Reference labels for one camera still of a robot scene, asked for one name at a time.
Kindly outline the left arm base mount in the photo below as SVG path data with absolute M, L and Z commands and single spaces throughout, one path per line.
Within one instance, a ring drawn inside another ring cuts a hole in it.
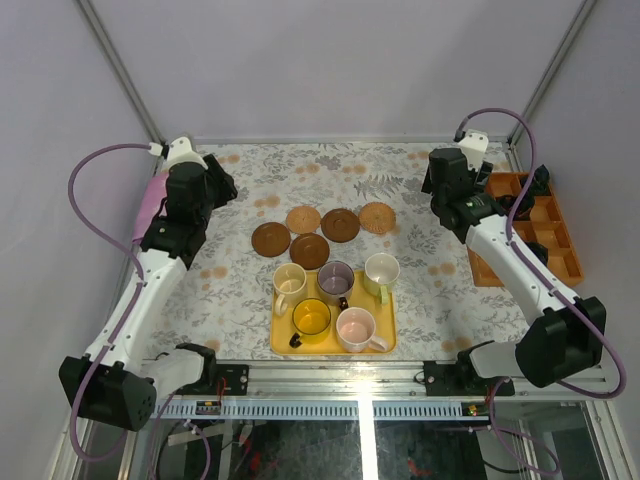
M 177 350 L 198 354 L 204 363 L 200 377 L 180 388 L 179 395 L 245 396 L 247 394 L 249 370 L 246 364 L 220 364 L 216 352 L 206 346 L 181 343 Z

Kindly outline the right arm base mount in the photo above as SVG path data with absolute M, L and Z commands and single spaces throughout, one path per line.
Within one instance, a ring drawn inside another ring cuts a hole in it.
M 511 380 L 521 374 L 515 350 L 515 342 L 488 341 L 460 351 L 454 362 L 424 361 L 426 395 L 513 396 Z

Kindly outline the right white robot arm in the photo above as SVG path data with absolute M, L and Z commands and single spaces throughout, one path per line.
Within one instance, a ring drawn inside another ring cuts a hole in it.
M 471 168 L 467 156 L 482 156 L 486 148 L 462 143 L 432 150 L 421 188 L 440 224 L 490 267 L 529 326 L 517 342 L 491 341 L 460 354 L 456 382 L 472 395 L 497 377 L 523 377 L 543 388 L 598 365 L 606 324 L 604 305 L 580 298 L 554 275 L 485 192 L 492 166 Z

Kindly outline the purple mug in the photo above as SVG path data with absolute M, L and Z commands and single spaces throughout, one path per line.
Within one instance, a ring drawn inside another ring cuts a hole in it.
M 331 261 L 317 273 L 317 288 L 320 299 L 340 310 L 349 307 L 348 300 L 355 285 L 355 272 L 344 262 Z

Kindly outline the woven rattan coaster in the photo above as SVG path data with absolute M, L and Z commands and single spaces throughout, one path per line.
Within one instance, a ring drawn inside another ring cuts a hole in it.
M 314 233 L 321 224 L 320 213 L 311 206 L 294 207 L 286 217 L 286 225 L 295 234 Z
M 377 235 L 390 232 L 396 225 L 395 211 L 389 205 L 381 202 L 370 202 L 364 205 L 358 218 L 365 230 Z

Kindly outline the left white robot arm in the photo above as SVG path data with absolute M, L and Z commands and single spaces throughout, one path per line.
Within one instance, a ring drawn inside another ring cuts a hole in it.
M 213 155 L 201 155 L 190 136 L 145 149 L 163 160 L 164 191 L 148 210 L 151 219 L 138 249 L 118 247 L 133 265 L 129 283 L 85 353 L 66 357 L 59 369 L 73 421 L 129 431 L 147 423 L 157 400 L 185 386 L 204 395 L 218 385 L 212 350 L 181 344 L 145 362 L 144 344 L 203 246 L 212 212 L 237 197 L 232 177 Z

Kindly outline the light green mug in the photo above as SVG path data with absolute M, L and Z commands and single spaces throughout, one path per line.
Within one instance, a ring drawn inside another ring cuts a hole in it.
M 364 288 L 370 295 L 376 297 L 381 305 L 387 305 L 399 276 L 398 260 L 387 253 L 376 253 L 365 262 Z

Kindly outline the dark brown wooden coaster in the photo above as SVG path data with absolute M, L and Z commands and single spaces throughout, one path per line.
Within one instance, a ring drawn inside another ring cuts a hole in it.
M 257 227 L 251 244 L 255 252 L 263 257 L 276 257 L 284 253 L 291 243 L 288 228 L 282 223 L 267 222 Z

